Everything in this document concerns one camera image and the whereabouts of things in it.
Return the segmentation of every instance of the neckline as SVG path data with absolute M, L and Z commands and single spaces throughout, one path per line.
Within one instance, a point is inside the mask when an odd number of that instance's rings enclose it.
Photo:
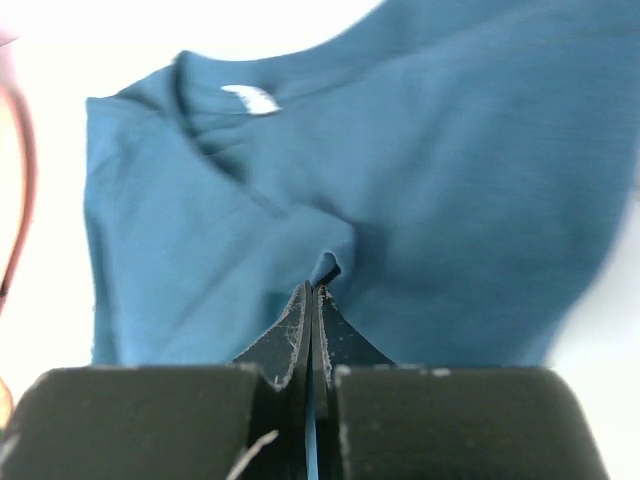
M 219 60 L 184 50 L 174 60 L 180 103 L 187 109 L 246 113 L 221 87 L 259 88 L 278 102 L 357 78 L 402 54 L 418 0 L 384 0 L 337 35 L 298 52 L 255 60 Z

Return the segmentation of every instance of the clothing label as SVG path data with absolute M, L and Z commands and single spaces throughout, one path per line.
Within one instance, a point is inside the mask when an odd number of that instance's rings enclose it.
M 268 115 L 280 110 L 275 99 L 261 88 L 248 85 L 225 85 L 221 88 L 235 93 L 251 115 Z

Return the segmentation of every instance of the white surface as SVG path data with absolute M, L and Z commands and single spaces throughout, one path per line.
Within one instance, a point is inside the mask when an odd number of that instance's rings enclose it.
M 84 99 L 114 93 L 184 48 L 227 59 L 308 48 L 378 2 L 244 1 L 233 9 L 213 2 L 211 11 L 196 16 L 192 8 L 155 11 L 144 31 L 127 20 L 145 8 L 140 1 L 127 3 L 127 19 L 110 14 L 122 12 L 114 7 L 93 12 L 100 22 L 78 22 L 78 12 L 67 21 L 59 14 L 66 9 L 59 9 L 40 12 L 46 24 L 28 21 L 30 3 L 20 2 L 22 10 L 12 18 L 27 35 L 11 48 L 33 116 L 40 179 L 33 229 L 0 322 L 0 372 L 16 396 L 43 371 L 89 359 L 93 290 L 82 218 Z M 118 40 L 106 36 L 114 31 Z M 578 394 L 613 480 L 640 479 L 632 447 L 640 432 L 639 318 L 635 202 L 607 267 L 571 313 L 550 358 Z

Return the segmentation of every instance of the t-shirt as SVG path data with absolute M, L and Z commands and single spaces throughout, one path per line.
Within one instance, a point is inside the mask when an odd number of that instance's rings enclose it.
M 639 18 L 389 0 L 309 50 L 185 51 L 89 99 L 93 362 L 230 361 L 337 267 L 396 362 L 540 364 L 633 187 Z

